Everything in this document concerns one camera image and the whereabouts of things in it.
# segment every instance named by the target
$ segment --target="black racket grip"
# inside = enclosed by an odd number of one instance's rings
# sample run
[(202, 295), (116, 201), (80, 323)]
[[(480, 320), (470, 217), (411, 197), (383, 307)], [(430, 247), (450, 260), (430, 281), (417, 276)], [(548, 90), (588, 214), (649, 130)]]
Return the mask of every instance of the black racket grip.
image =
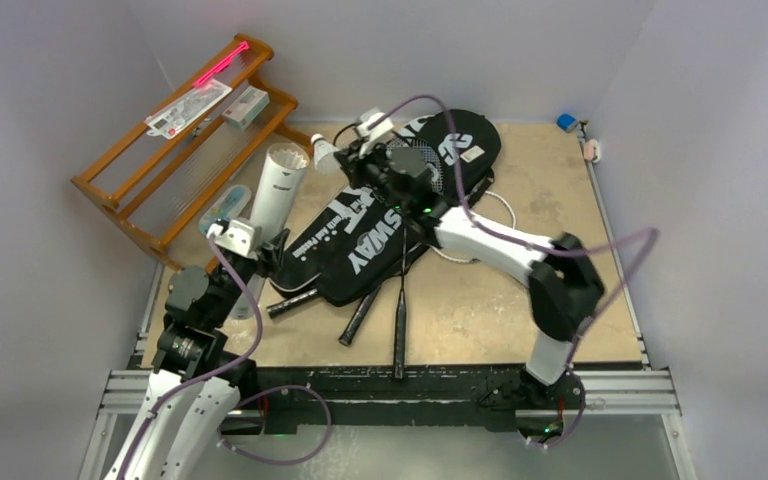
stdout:
[(369, 313), (369, 309), (372, 308), (372, 304), (375, 303), (375, 298), (378, 296), (378, 292), (381, 291), (381, 283), (377, 287), (373, 288), (371, 292), (367, 293), (358, 304), (358, 308), (355, 309), (355, 314), (352, 315), (352, 319), (349, 320), (346, 329), (343, 330), (343, 334), (340, 335), (340, 344), (344, 347), (351, 347), (352, 342), (355, 341), (355, 334), (357, 334), (360, 324), (366, 318), (366, 314)]
[(407, 351), (408, 306), (405, 291), (399, 292), (399, 304), (396, 307), (396, 341), (393, 345), (393, 378), (405, 378), (405, 354)]
[(313, 288), (301, 295), (296, 295), (293, 298), (288, 298), (283, 302), (279, 302), (275, 305), (266, 307), (266, 313), (269, 314), (269, 318), (279, 317), (289, 312), (290, 310), (301, 307), (305, 303), (308, 303), (311, 300), (315, 300), (317, 298), (319, 298), (319, 291)]

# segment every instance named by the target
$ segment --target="white wall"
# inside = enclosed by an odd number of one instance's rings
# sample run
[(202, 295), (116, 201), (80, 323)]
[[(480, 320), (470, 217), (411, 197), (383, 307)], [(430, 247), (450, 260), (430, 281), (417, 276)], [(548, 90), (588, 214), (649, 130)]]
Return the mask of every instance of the white wall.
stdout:
[(616, 230), (663, 230), (632, 295), (701, 476), (768, 478), (768, 2), (659, 0), (593, 124)]
[(0, 478), (75, 478), (133, 349), (152, 263), (69, 177), (164, 94), (124, 2), (0, 1)]
[(130, 2), (176, 86), (241, 31), (275, 49), (266, 76), (299, 98), (296, 119), (354, 119), (431, 92), (495, 119), (526, 121), (551, 121), (562, 111), (590, 116), (654, 4)]

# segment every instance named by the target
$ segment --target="pink plastic stick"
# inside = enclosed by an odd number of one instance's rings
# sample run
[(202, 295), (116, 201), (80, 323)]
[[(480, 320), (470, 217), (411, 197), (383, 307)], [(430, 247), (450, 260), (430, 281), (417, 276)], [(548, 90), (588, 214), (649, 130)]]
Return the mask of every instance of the pink plastic stick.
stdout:
[(241, 43), (239, 47), (235, 48), (234, 51), (229, 53), (228, 56), (225, 57), (221, 62), (214, 65), (213, 68), (207, 71), (207, 73), (205, 73), (204, 75), (199, 77), (198, 80), (193, 82), (193, 87), (198, 88), (204, 85), (205, 83), (207, 83), (207, 81), (213, 78), (214, 75), (228, 68), (228, 65), (231, 65), (231, 62), (234, 61), (235, 56), (239, 55), (239, 53), (242, 52), (243, 50), (248, 50), (248, 49), (249, 49), (249, 42)]

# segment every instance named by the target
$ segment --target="white cord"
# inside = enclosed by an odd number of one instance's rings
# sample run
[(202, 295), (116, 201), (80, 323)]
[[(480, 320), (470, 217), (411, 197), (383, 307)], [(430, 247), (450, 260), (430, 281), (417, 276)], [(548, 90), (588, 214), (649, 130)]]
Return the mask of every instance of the white cord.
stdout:
[[(488, 191), (484, 192), (484, 194), (485, 195), (490, 195), (491, 197), (493, 197), (493, 198), (499, 200), (500, 202), (502, 202), (502, 205), (504, 205), (505, 208), (508, 209), (508, 213), (511, 215), (511, 228), (516, 229), (516, 213), (514, 213), (514, 207), (512, 207), (511, 204), (508, 203), (507, 200), (502, 198), (502, 196), (499, 195), (498, 193), (493, 193), (493, 192), (488, 190)], [(443, 253), (437, 247), (431, 247), (431, 249), (434, 250), (434, 253), (436, 253), (437, 255), (440, 255), (444, 259), (446, 259), (446, 260), (448, 260), (448, 261), (450, 261), (452, 263), (457, 263), (459, 265), (470, 265), (470, 264), (478, 263), (479, 262), (479, 260), (477, 258), (465, 259), (465, 258), (452, 257), (451, 255), (447, 255), (447, 254)]]

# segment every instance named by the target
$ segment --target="beige table surface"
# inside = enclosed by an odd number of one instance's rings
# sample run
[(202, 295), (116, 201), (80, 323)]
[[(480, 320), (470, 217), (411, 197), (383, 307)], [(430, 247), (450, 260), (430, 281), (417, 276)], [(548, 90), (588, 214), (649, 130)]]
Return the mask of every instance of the beige table surface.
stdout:
[[(306, 132), (321, 132), (327, 138), (338, 128), (301, 127)], [(491, 190), (511, 203), (517, 214), (517, 228), (548, 236), (568, 231), (588, 246), (605, 243), (605, 226), (576, 137), (555, 125), (501, 124), (497, 128), (502, 153), (494, 166), (496, 183)], [(280, 137), (274, 140), (283, 141)], [(256, 153), (232, 183), (255, 188), (263, 158), (263, 150)], [(307, 173), (287, 222), (293, 232), (290, 241), (344, 183), (340, 175), (324, 176), (313, 169)], [(509, 224), (507, 210), (496, 199), (485, 196), (475, 210)], [(194, 225), (178, 237), (172, 256), (202, 266), (211, 258)], [(610, 255), (594, 257), (593, 262), (607, 288), (617, 285), (618, 273)], [(172, 273), (170, 269), (164, 272), (144, 365), (151, 363), (162, 329), (166, 285)], [(406, 285), (409, 364), (517, 363), (528, 359), (537, 328), (531, 320), (527, 292), (506, 274), (481, 264), (453, 264), (428, 251), (411, 268)], [(337, 338), (356, 304), (336, 308), (316, 301), (275, 323), (264, 315), (263, 341), (253, 358), (263, 366), (389, 365), (397, 295), (398, 279), (388, 280), (350, 348), (340, 345)], [(281, 299), (267, 285), (260, 298), (261, 308)], [(255, 322), (229, 319), (222, 331), (229, 337), (226, 350), (241, 353), (254, 338)], [(625, 299), (620, 297), (591, 329), (575, 360), (640, 359), (631, 315)]]

